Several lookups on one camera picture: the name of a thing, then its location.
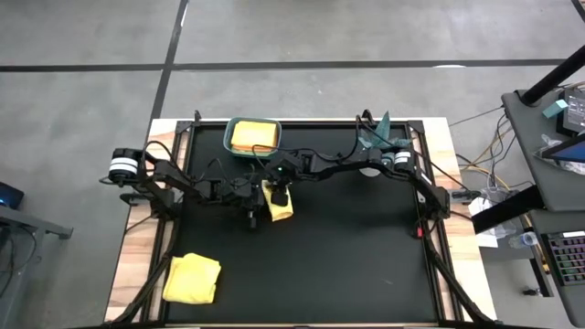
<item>black tabletop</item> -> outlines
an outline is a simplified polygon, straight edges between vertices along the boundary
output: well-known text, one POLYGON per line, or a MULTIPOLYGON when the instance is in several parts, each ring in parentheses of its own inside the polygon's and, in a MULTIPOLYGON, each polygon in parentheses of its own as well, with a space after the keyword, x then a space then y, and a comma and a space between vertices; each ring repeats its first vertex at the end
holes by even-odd
MULTIPOLYGON (((538 236, 560 232, 572 232, 585 230, 585 213, 583 212, 549 212, 546 210, 533 210, 529 213, 532 225, 538 236)), ((548 264, 554 260, 547 252, 545 258, 548 264)), ((560 284, 557 275, 552 275, 558 294, 565 306, 570 322, 578 327, 585 326, 585 285, 563 286, 560 284)))
POLYGON ((527 107, 515 93, 502 96, 505 113, 514 127, 520 148, 547 209, 552 211, 585 210, 585 202, 583 202, 585 176, 561 170, 533 155, 543 146, 541 138, 543 133, 561 141, 569 138, 556 132, 556 119, 547 119, 542 114, 542 111, 557 99, 558 94, 550 92, 542 98, 539 106, 527 107))
MULTIPOLYGON (((404 131, 393 131, 404 136, 404 131)), ((283 126, 282 147, 345 153, 354 128, 283 126)), ((229 176, 250 171, 254 159, 232 156, 222 128, 197 134, 189 174, 219 158, 229 176)), ((219 176, 212 168, 206 176, 219 176)), ((420 240, 413 188, 384 177, 342 173, 291 186, 294 216, 245 229, 235 208, 184 207, 179 255, 219 261, 216 300, 170 303, 168 321, 192 324, 368 324, 436 321, 420 240)))

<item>small bottle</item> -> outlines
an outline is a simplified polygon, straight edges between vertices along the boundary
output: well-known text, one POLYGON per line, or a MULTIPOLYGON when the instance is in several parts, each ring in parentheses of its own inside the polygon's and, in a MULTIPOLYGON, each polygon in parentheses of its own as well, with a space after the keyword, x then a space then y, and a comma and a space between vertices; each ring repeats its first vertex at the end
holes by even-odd
POLYGON ((534 232, 526 232, 508 240, 510 247, 514 249, 522 249, 534 246, 538 243, 537 235, 534 232))

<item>black mat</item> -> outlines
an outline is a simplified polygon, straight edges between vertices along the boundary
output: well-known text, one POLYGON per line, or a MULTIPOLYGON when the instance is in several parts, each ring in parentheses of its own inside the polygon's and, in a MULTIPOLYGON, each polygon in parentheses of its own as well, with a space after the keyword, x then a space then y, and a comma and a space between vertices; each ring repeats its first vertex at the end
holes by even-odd
MULTIPOLYGON (((396 130, 400 136, 404 131, 396 130)), ((223 130, 197 135, 189 174, 219 157, 228 175, 250 170, 253 159, 232 157, 223 130)), ((310 146, 345 153, 345 129, 284 128, 282 147, 310 146)), ((219 176, 209 170, 207 176, 219 176)), ((410 185, 359 172, 292 186, 293 218, 244 229, 237 209, 184 208, 179 255, 195 252, 222 266, 216 301, 170 303, 168 321, 197 324, 317 324, 432 322, 431 287, 422 244, 410 237, 416 220, 410 185)))

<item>yellow cloth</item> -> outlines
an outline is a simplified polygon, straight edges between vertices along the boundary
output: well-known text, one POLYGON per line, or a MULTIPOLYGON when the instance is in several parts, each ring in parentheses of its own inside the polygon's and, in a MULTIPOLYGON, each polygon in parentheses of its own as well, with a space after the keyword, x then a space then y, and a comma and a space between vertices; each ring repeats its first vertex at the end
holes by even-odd
MULTIPOLYGON (((276 146, 278 139, 276 123, 240 121, 231 135, 231 147, 237 151, 252 151, 254 145, 276 146)), ((270 147, 256 146, 254 152, 266 153, 270 147)))
POLYGON ((274 205, 271 202, 272 191, 268 188, 269 183, 265 180, 262 181, 262 192, 264 192, 264 198, 266 199, 266 203, 268 203, 268 209, 271 211, 272 221, 277 221, 285 218, 289 218, 293 215, 293 202, 291 201, 291 192, 289 192, 289 188, 286 187, 286 196, 289 199, 289 202, 285 207, 274 205))
POLYGON ((218 261, 194 253, 173 257, 163 298, 168 302, 211 303, 220 270, 218 261))

